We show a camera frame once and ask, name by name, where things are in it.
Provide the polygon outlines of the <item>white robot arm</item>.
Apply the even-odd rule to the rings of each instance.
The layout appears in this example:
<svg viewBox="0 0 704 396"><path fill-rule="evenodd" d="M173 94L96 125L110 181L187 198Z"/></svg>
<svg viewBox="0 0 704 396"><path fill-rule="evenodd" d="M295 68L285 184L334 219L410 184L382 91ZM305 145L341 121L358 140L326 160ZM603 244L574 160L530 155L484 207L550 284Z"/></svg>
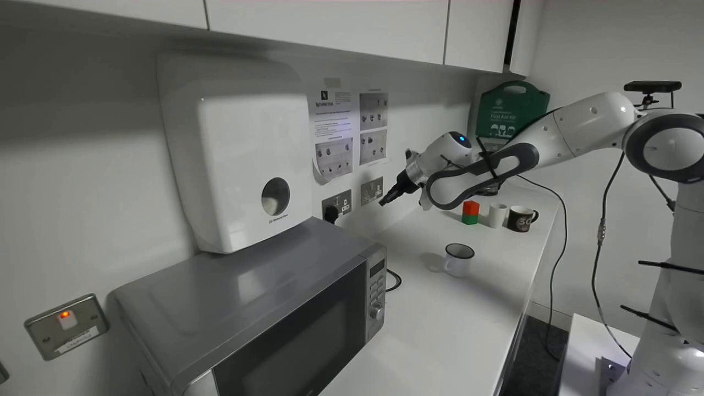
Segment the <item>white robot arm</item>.
<svg viewBox="0 0 704 396"><path fill-rule="evenodd" d="M670 256L646 325L607 396L704 396L704 118L646 110L619 92L600 92L537 118L495 152L477 152L459 132L405 155L406 166L384 195L417 195L425 207L454 209L491 185L600 148L651 179L677 185L670 203Z"/></svg>

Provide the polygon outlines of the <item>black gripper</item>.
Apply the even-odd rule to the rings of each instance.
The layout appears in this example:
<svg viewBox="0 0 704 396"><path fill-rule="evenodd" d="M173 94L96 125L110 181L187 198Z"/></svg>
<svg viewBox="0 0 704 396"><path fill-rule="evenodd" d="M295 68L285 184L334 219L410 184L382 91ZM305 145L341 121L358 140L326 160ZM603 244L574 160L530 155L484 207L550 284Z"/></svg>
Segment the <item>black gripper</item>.
<svg viewBox="0 0 704 396"><path fill-rule="evenodd" d="M417 185L406 177L406 171L400 171L396 177L396 185L378 200L378 206L384 207L402 195L413 195L416 190Z"/></svg>

